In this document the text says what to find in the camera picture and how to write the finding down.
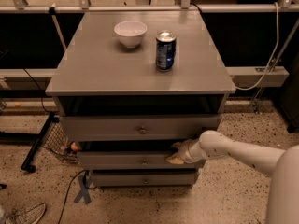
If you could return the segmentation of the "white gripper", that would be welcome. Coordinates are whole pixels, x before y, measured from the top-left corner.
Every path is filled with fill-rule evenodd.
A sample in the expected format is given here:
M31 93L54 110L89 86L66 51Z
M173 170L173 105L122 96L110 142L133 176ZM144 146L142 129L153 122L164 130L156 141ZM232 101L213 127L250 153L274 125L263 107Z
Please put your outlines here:
M175 165L182 165L185 163L196 163L199 161L199 148L198 140L186 140L183 142L176 142L172 144L171 148L178 150L178 154L174 153L173 155L166 158L166 160Z

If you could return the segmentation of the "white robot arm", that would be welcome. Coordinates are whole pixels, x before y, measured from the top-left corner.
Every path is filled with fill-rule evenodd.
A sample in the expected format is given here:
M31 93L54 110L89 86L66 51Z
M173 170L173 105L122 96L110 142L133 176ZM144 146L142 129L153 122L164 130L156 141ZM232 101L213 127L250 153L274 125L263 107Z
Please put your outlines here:
M287 150L235 141L217 131L176 142L166 160L182 165L224 156L271 178L265 224L299 224L299 146Z

